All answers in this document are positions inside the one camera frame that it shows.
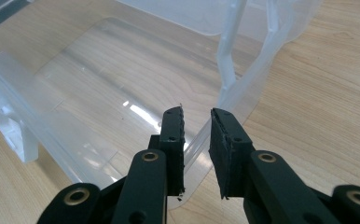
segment wooden table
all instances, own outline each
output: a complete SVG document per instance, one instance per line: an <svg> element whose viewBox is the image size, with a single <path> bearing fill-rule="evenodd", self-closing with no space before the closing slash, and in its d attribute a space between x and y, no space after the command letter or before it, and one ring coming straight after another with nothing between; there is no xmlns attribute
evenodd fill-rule
<svg viewBox="0 0 360 224"><path fill-rule="evenodd" d="M0 25L0 50L36 72L96 21L102 0L38 0ZM325 0L306 32L277 54L244 123L256 148L282 155L311 187L360 186L360 1ZM69 179L44 148L23 164L0 134L0 223L34 223ZM212 170L169 223L244 223L242 200L221 201Z"/></svg>

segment transparent plastic container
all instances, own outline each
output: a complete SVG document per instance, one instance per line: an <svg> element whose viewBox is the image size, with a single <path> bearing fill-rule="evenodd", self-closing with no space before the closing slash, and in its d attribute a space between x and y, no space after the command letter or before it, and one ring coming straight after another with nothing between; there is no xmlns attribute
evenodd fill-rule
<svg viewBox="0 0 360 224"><path fill-rule="evenodd" d="M212 107L245 121L274 55L321 1L121 2L132 7L117 3L113 18L36 74L0 53L0 131L22 161L35 160L41 143L72 181L104 188L160 133L162 113L181 105L186 193L169 200L174 208L212 167Z"/></svg>

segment clear plastic box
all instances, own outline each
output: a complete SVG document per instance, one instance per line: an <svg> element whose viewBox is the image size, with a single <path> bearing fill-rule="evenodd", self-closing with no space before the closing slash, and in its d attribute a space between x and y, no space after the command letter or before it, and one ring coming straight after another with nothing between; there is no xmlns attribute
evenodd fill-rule
<svg viewBox="0 0 360 224"><path fill-rule="evenodd" d="M305 29L320 0L121 0L36 74L0 53L0 131L24 162L41 143L74 182L101 188L128 173L185 113L184 203L206 176L210 109L245 121L280 47Z"/></svg>

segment wooden surface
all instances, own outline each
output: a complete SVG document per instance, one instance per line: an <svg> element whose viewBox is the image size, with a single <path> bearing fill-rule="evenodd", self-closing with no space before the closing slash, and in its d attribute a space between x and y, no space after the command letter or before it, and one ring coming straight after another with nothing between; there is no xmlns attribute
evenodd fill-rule
<svg viewBox="0 0 360 224"><path fill-rule="evenodd" d="M108 1L39 0L0 25L0 50L39 70L96 21ZM326 0L306 32L285 45L244 123L256 148L281 154L310 186L360 186L360 1ZM70 184L45 151L23 164L0 134L0 223L35 223ZM244 223L242 200L221 201L211 171L169 223Z"/></svg>

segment black plastic part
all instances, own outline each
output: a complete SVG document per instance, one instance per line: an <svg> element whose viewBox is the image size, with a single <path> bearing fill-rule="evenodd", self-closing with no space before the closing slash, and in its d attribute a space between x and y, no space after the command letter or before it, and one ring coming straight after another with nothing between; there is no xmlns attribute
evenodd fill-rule
<svg viewBox="0 0 360 224"><path fill-rule="evenodd" d="M166 223L166 156L148 149L133 157L111 223Z"/></svg>
<svg viewBox="0 0 360 224"><path fill-rule="evenodd" d="M215 166L221 198L243 197L246 190L245 164L255 151L241 124L228 111L212 110L210 158Z"/></svg>
<svg viewBox="0 0 360 224"><path fill-rule="evenodd" d="M360 187L336 187L332 195L331 208L342 223L360 224Z"/></svg>
<svg viewBox="0 0 360 224"><path fill-rule="evenodd" d="M159 149L159 134L151 134L148 149Z"/></svg>
<svg viewBox="0 0 360 224"><path fill-rule="evenodd" d="M113 218L113 214L116 211L119 195L121 194L122 188L124 187L124 183L127 176L123 177L122 179L118 180L116 183L108 186L101 191L101 204L104 208L104 213L101 218L100 223L110 223L111 219Z"/></svg>
<svg viewBox="0 0 360 224"><path fill-rule="evenodd" d="M0 9L0 23L20 11L22 8L28 6L30 3L27 0L14 0L7 6Z"/></svg>
<svg viewBox="0 0 360 224"><path fill-rule="evenodd" d="M72 205L73 202L87 196L83 192L89 194L87 199L82 203ZM71 185L57 194L44 210L37 223L96 223L96 220L101 220L103 215L100 196L101 192L95 185L84 183Z"/></svg>
<svg viewBox="0 0 360 224"><path fill-rule="evenodd" d="M265 206L244 198L243 209L249 224L271 224L270 214Z"/></svg>
<svg viewBox="0 0 360 224"><path fill-rule="evenodd" d="M331 197L324 194L324 193L322 193L322 192L320 192L317 189L313 189L313 188L310 188L310 189L316 195L316 197L320 200L320 202L322 204L324 204L325 207L327 207L329 210L331 210L331 204L332 204Z"/></svg>
<svg viewBox="0 0 360 224"><path fill-rule="evenodd" d="M248 172L272 223L339 223L276 153L253 152Z"/></svg>
<svg viewBox="0 0 360 224"><path fill-rule="evenodd" d="M184 115L181 106L163 114L159 136L159 149L166 154L168 172L168 196L179 196L184 188Z"/></svg>

